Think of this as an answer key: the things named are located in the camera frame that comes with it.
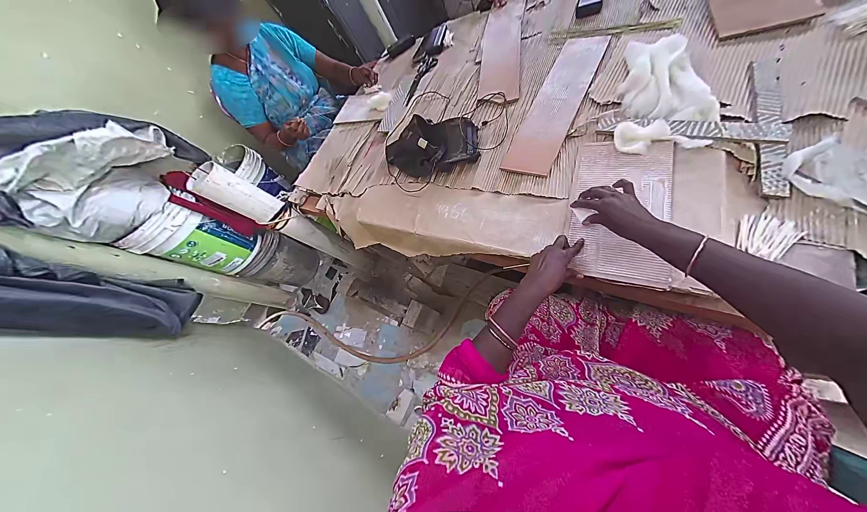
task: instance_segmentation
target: black pouch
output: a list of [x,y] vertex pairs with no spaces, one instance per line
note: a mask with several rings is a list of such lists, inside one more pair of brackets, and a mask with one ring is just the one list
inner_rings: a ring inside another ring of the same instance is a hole
[[477,161],[478,128],[469,118],[432,123],[414,114],[399,138],[386,146],[386,161],[412,178],[449,171],[453,164]]

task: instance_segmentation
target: scissors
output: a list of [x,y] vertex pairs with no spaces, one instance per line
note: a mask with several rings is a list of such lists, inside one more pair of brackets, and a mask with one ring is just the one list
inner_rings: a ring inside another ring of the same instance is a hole
[[411,103],[412,96],[417,92],[418,85],[421,84],[421,78],[424,78],[424,75],[430,73],[431,69],[434,69],[439,63],[439,59],[435,56],[429,56],[421,62],[421,65],[418,66],[418,72],[415,74],[415,80],[412,81],[412,86],[408,87],[408,94],[405,96],[406,106]]

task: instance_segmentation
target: pink saree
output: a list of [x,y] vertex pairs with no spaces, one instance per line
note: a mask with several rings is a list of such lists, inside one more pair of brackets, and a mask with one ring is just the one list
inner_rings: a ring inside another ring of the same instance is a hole
[[833,429],[801,381],[751,332],[552,296],[507,375],[470,340],[446,356],[389,509],[858,509],[824,486]]

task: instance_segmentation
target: hand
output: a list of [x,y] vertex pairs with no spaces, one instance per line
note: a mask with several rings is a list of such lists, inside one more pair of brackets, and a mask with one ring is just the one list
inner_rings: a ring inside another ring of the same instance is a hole
[[566,237],[563,235],[556,237],[553,244],[532,256],[532,261],[528,265],[528,274],[519,283],[519,290],[530,290],[541,299],[556,292],[566,278],[576,275],[568,265],[582,250],[585,243],[586,241],[580,238],[570,247]]
[[572,208],[588,208],[597,213],[590,215],[583,224],[601,224],[623,238],[635,238],[645,229],[652,229],[661,222],[653,216],[639,199],[633,184],[627,180],[614,183],[613,187],[593,187],[579,194]]
[[303,140],[311,135],[311,129],[301,118],[295,118],[281,125],[279,130],[279,139],[283,144],[294,146],[299,140]]
[[352,66],[351,69],[348,71],[348,78],[351,79],[351,83],[358,87],[375,86],[377,80],[380,79],[380,76],[377,75],[377,72],[373,71],[373,66],[375,64],[376,62],[369,62],[367,64]]

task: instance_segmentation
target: gold bangle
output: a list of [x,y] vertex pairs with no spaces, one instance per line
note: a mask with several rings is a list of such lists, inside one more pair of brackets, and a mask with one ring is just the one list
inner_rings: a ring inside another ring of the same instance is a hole
[[499,334],[497,334],[496,332],[494,332],[494,328],[491,327],[489,323],[487,324],[487,330],[490,331],[491,336],[494,336],[494,337],[496,338],[496,341],[500,342],[500,344],[502,344],[503,346],[507,347],[507,350],[508,350],[508,351],[513,352],[513,351],[515,350],[515,348],[513,348],[512,346],[510,346],[509,343],[505,342],[505,341],[503,340],[503,338],[500,337]]
[[500,324],[497,323],[496,320],[494,320],[494,317],[488,318],[487,324],[493,326],[497,331],[500,332],[500,334],[503,335],[503,338],[501,338],[500,340],[501,343],[512,345],[513,348],[511,350],[515,350],[516,347],[519,346],[518,343],[516,343],[516,340],[514,340],[509,334],[507,334],[507,332],[503,330],[503,327],[500,327]]
[[276,138],[276,140],[279,141],[279,144],[281,144],[285,147],[294,147],[294,144],[289,144],[288,142],[285,142],[284,140],[281,139],[281,130],[276,130],[275,138]]
[[696,259],[700,257],[700,252],[702,252],[702,249],[706,246],[707,241],[709,241],[709,235],[702,237],[700,246],[696,248],[696,252],[693,252],[693,257],[690,259],[690,264],[687,265],[687,271],[683,273],[684,277],[690,277],[690,273],[693,272],[693,266],[696,265]]

